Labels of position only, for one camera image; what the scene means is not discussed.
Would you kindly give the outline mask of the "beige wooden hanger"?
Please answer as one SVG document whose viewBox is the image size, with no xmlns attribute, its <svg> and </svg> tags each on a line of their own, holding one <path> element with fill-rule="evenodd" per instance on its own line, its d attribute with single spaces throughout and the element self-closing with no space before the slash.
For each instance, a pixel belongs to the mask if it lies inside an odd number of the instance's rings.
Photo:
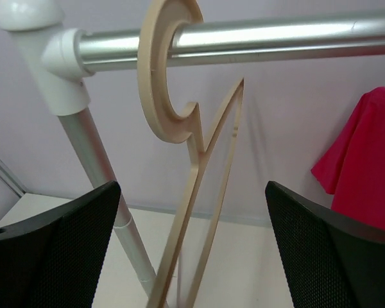
<svg viewBox="0 0 385 308">
<path fill-rule="evenodd" d="M 160 140 L 171 144 L 186 143 L 191 163 L 183 198 L 173 220 L 157 277 L 148 299 L 148 307 L 163 307 L 166 302 L 205 170 L 227 117 L 231 111 L 234 111 L 234 128 L 221 187 L 185 303 L 187 307 L 194 306 L 216 235 L 237 142 L 244 79 L 238 80 L 230 88 L 206 135 L 202 132 L 199 104 L 189 102 L 182 113 L 178 114 L 173 109 L 169 98 L 167 59 L 175 33 L 182 26 L 197 24 L 202 20 L 203 16 L 196 1 L 153 1 L 148 8 L 139 35 L 137 82 L 144 116 L 152 132 Z"/>
</svg>

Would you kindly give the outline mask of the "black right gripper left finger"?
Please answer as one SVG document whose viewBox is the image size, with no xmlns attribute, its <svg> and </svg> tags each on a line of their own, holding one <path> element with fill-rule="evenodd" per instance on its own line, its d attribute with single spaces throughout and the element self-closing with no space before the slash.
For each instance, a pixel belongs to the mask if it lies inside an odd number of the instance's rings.
<svg viewBox="0 0 385 308">
<path fill-rule="evenodd" d="M 0 227 L 0 307 L 91 307 L 120 195 L 111 181 Z"/>
</svg>

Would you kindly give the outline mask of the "pink magenta t shirt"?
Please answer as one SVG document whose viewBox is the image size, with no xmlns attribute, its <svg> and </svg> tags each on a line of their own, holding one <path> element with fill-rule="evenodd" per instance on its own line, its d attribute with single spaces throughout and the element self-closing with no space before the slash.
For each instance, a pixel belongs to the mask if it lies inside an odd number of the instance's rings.
<svg viewBox="0 0 385 308">
<path fill-rule="evenodd" d="M 385 87 L 361 97 L 311 173 L 332 210 L 385 230 Z"/>
</svg>

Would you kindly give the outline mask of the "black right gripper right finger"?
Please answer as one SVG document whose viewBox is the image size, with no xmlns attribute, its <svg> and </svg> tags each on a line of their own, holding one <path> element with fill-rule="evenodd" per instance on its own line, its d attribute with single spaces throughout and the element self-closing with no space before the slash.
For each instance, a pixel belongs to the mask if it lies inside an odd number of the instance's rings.
<svg viewBox="0 0 385 308">
<path fill-rule="evenodd" d="M 385 307 L 385 231 L 269 181 L 266 203 L 294 307 Z"/>
</svg>

